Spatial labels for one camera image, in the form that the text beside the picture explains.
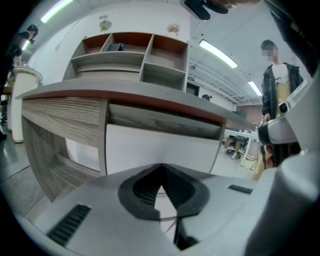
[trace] black jacket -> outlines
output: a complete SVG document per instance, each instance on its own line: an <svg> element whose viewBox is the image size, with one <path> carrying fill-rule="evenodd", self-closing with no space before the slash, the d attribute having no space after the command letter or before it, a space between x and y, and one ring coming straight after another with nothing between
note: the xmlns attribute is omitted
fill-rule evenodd
<svg viewBox="0 0 320 256"><path fill-rule="evenodd" d="M310 76L314 76L320 58L320 37L313 24L319 21L319 1L302 4L294 0L264 0L282 39L301 60Z"/></svg>
<svg viewBox="0 0 320 256"><path fill-rule="evenodd" d="M298 66L294 66L285 62L283 64L286 64L286 67L288 69L290 92L293 93L293 91L297 89L297 87L303 82L303 78L299 73ZM276 94L276 82L274 74L272 72L272 66L273 65L268 66L263 74L263 82L261 85L263 102L262 115L265 116L265 114L269 113L271 119L275 119L278 103Z"/></svg>

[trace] gray floor tile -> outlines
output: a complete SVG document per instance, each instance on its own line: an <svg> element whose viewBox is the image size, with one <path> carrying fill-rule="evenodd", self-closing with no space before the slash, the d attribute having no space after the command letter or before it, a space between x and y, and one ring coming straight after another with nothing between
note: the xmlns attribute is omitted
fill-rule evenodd
<svg viewBox="0 0 320 256"><path fill-rule="evenodd" d="M2 125L1 130L7 134L7 138L0 142L0 171L15 163L28 160L25 145L14 142L12 133L8 132L7 125Z"/></svg>
<svg viewBox="0 0 320 256"><path fill-rule="evenodd" d="M10 178L12 175L20 172L21 170L30 166L29 160L26 157L18 162L8 165L5 168L0 168L0 183L3 183L6 179Z"/></svg>
<svg viewBox="0 0 320 256"><path fill-rule="evenodd" d="M11 210L22 216L45 195L30 167L5 180L0 189Z"/></svg>
<svg viewBox="0 0 320 256"><path fill-rule="evenodd" d="M60 195L54 200L54 202L61 200L75 188L71 185L68 185ZM37 217L39 217L52 203L47 198L47 196L42 197L25 215L25 218L31 223L35 223Z"/></svg>
<svg viewBox="0 0 320 256"><path fill-rule="evenodd" d="M31 223L41 215L41 213L48 208L52 203L45 195L43 196L25 215L25 218L29 220Z"/></svg>

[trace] shelf compartment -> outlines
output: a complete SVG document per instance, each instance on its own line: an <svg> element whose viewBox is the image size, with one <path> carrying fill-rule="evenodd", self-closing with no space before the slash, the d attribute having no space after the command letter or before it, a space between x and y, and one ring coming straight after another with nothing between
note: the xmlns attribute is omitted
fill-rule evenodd
<svg viewBox="0 0 320 256"><path fill-rule="evenodd" d="M170 37L154 35L147 62L186 71L188 44Z"/></svg>
<svg viewBox="0 0 320 256"><path fill-rule="evenodd" d="M72 57L99 53L109 36L110 34L101 34L83 39Z"/></svg>
<svg viewBox="0 0 320 256"><path fill-rule="evenodd" d="M145 62L142 72L142 82L152 83L182 91L186 73L176 68Z"/></svg>
<svg viewBox="0 0 320 256"><path fill-rule="evenodd" d="M145 53L152 34L138 32L113 33L103 45L101 52L108 51L110 45L123 44L123 50Z"/></svg>
<svg viewBox="0 0 320 256"><path fill-rule="evenodd" d="M92 70L77 73L77 79L115 79L123 81L138 82L139 72L123 71L123 70Z"/></svg>
<svg viewBox="0 0 320 256"><path fill-rule="evenodd" d="M141 65L144 56L144 53L137 51L104 51L74 57L71 59L71 62L78 68L80 66L107 63Z"/></svg>
<svg viewBox="0 0 320 256"><path fill-rule="evenodd" d="M139 72L141 65L139 64L127 64L127 63L102 63L102 64L90 64L80 66L78 72L84 71L103 71L103 70L117 70L117 71L129 71Z"/></svg>
<svg viewBox="0 0 320 256"><path fill-rule="evenodd" d="M85 167L60 154L56 154L54 161L47 168L59 178L76 188L100 177L99 171Z"/></svg>

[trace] wall decal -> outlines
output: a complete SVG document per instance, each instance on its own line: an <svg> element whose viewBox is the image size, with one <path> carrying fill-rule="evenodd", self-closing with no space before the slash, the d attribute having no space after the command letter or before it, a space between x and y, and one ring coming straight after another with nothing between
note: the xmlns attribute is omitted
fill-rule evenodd
<svg viewBox="0 0 320 256"><path fill-rule="evenodd" d="M108 31L112 27L112 22L108 20L108 15L102 15L99 17L100 23L100 31L102 34L104 34L106 31Z"/></svg>
<svg viewBox="0 0 320 256"><path fill-rule="evenodd" d="M169 25L169 26L166 28L166 30L167 30L169 33L173 32L173 33L175 33L176 36L178 36L178 35L179 35L179 32L180 32L180 25L177 24L177 23L171 24L171 25Z"/></svg>

